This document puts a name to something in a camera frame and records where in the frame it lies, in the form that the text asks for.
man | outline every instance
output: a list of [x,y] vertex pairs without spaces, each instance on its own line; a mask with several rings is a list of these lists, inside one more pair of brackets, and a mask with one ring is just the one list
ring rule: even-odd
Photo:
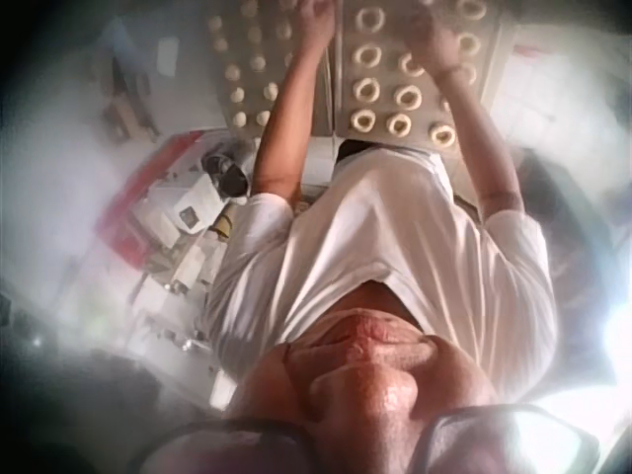
[[436,155],[376,144],[293,217],[335,25],[333,0],[304,0],[300,47],[204,318],[240,382],[229,415],[303,427],[336,472],[406,472],[432,420],[517,399],[555,346],[546,246],[508,149],[453,32],[416,8],[405,41],[449,101],[482,228],[454,204]]

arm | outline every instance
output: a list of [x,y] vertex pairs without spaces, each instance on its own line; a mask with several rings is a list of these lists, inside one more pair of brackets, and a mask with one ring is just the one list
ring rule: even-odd
[[523,211],[514,163],[505,141],[459,67],[458,41],[427,8],[410,24],[407,43],[450,104],[463,160],[484,219],[504,209]]
[[271,193],[290,205],[300,196],[318,65],[334,34],[334,12],[333,0],[303,0],[298,7],[302,38],[259,147],[255,195]]

metal baking sheet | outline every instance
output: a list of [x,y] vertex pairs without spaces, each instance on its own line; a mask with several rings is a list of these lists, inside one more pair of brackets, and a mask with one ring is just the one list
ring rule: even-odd
[[[256,14],[252,15],[249,8],[256,5]],[[284,5],[292,5],[291,1],[282,0],[231,0],[215,1],[209,5],[205,22],[212,17],[221,18],[221,28],[214,30],[208,24],[208,46],[213,58],[213,69],[218,101],[227,126],[236,133],[254,138],[261,136],[264,128],[257,124],[257,114],[262,111],[272,111],[274,103],[264,97],[264,88],[271,82],[279,87],[287,72],[287,58],[292,54],[296,45],[297,31],[293,28],[291,38],[280,39],[277,28],[281,25],[291,25],[292,10]],[[259,28],[262,34],[261,42],[249,40],[249,32]],[[224,39],[228,43],[225,51],[217,51],[214,43]],[[260,54],[266,60],[264,71],[256,72],[251,67],[253,56]],[[237,81],[225,78],[226,68],[234,64],[239,67],[241,77]],[[240,104],[230,101],[230,94],[235,88],[241,87],[245,92],[245,99]],[[233,124],[233,117],[243,112],[247,116],[247,124],[238,127]],[[320,65],[320,74],[316,83],[314,101],[314,116],[312,135],[333,135],[333,95],[332,82],[327,55]]]
[[[458,140],[448,147],[432,143],[429,129],[435,123],[454,127],[449,112],[440,106],[441,96],[431,77],[424,73],[413,78],[399,70],[398,61],[408,48],[401,41],[399,23],[410,9],[411,0],[343,0],[339,3],[339,18],[336,34],[336,133],[342,138],[352,138],[398,146],[427,149],[445,155],[460,155]],[[482,97],[488,71],[492,63],[497,35],[500,30],[501,6],[486,2],[487,13],[478,21],[467,20],[456,13],[456,0],[435,1],[431,8],[451,29],[457,33],[471,33],[478,37],[481,48],[476,55],[465,59],[474,65],[477,72],[472,88]],[[356,15],[362,8],[379,7],[384,11],[385,24],[375,34],[363,33],[356,28]],[[353,63],[353,55],[360,46],[374,43],[382,50],[379,64],[372,68]],[[380,85],[379,99],[373,104],[365,104],[354,97],[354,83],[362,78],[375,78]],[[400,86],[415,85],[422,92],[423,101],[415,111],[401,110],[393,96]],[[375,112],[376,121],[372,131],[362,133],[351,127],[352,114],[360,109]],[[387,119],[393,114],[406,114],[412,121],[411,132],[402,138],[390,134],[386,128]]]

nose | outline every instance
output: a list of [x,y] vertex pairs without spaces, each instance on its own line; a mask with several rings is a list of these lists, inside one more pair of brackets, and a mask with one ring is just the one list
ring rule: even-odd
[[312,432],[336,472],[406,471],[423,428],[411,417],[417,383],[409,373],[346,365],[315,380],[310,399],[320,416]]

sleeve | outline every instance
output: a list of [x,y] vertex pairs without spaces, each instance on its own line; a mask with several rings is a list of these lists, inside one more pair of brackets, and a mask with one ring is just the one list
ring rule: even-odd
[[540,225],[514,210],[492,215],[482,239],[487,281],[480,362],[501,397],[513,401],[542,377],[555,352],[546,242]]
[[222,368],[239,380],[271,339],[270,302],[293,214],[281,197],[251,197],[236,216],[199,328]]

